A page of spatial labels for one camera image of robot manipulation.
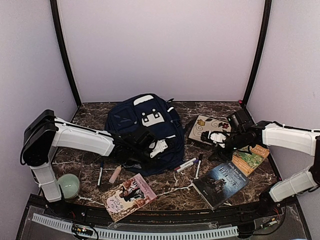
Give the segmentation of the navy blue student backpack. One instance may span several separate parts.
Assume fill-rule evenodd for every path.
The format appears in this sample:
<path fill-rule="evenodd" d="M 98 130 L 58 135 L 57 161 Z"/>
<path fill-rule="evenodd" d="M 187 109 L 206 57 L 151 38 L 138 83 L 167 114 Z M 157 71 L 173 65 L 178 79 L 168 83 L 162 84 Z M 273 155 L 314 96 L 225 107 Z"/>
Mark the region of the navy blue student backpack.
<path fill-rule="evenodd" d="M 144 93 L 119 102 L 107 114 L 104 130 L 114 135 L 148 129 L 158 140 L 165 139 L 167 148 L 157 154 L 154 162 L 119 162 L 130 172 L 142 176 L 162 174 L 174 170 L 184 162 L 185 130 L 175 108 L 154 93 Z"/>

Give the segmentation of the Wuthering Heights dark book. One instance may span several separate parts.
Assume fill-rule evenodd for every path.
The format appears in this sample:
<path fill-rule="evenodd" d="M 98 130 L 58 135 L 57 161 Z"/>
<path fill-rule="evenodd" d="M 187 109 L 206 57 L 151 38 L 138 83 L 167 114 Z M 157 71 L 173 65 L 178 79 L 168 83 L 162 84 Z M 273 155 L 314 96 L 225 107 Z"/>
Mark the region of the Wuthering Heights dark book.
<path fill-rule="evenodd" d="M 211 210 L 242 190 L 249 179 L 231 162 L 221 163 L 192 181 L 194 189 Z"/>

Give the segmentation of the Taming of the Shrew book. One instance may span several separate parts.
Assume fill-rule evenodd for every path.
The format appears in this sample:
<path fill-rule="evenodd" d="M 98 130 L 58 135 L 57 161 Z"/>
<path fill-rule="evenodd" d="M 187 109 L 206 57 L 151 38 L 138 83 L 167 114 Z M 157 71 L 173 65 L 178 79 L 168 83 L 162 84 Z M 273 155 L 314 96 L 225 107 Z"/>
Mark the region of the Taming of the Shrew book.
<path fill-rule="evenodd" d="M 138 173 L 103 193 L 101 201 L 112 221 L 116 223 L 156 198 L 157 195 Z"/>

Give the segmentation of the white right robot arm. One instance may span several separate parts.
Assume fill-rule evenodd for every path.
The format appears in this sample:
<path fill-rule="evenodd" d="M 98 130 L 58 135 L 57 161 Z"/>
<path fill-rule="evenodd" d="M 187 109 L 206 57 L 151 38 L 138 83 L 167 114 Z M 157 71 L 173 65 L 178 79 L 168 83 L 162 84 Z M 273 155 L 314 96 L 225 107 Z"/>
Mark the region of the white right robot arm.
<path fill-rule="evenodd" d="M 231 133 L 207 130 L 201 134 L 201 140 L 217 144 L 218 156 L 224 161 L 232 159 L 233 153 L 243 147 L 256 145 L 278 147 L 313 157 L 313 164 L 283 179 L 260 196 L 260 202 L 255 205 L 255 213 L 266 217 L 275 208 L 275 203 L 284 199 L 316 190 L 320 187 L 320 131 L 305 129 L 277 121 L 262 120 L 245 130 L 235 130 Z"/>

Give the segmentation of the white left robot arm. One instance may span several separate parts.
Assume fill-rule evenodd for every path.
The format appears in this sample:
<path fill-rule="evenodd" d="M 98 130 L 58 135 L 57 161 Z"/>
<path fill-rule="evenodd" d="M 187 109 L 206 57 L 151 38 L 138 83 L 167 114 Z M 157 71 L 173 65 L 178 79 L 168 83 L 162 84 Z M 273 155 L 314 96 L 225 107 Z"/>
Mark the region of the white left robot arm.
<path fill-rule="evenodd" d="M 129 134 L 109 133 L 72 124 L 56 117 L 50 109 L 43 111 L 24 131 L 19 161 L 34 173 L 44 198 L 51 203 L 51 210 L 58 217 L 67 218 L 71 208 L 63 201 L 63 191 L 49 157 L 53 147 L 78 149 L 104 157 L 115 155 L 123 162 L 132 160 L 148 167 L 155 164 L 156 155 L 164 152 L 168 144 L 143 126 Z"/>

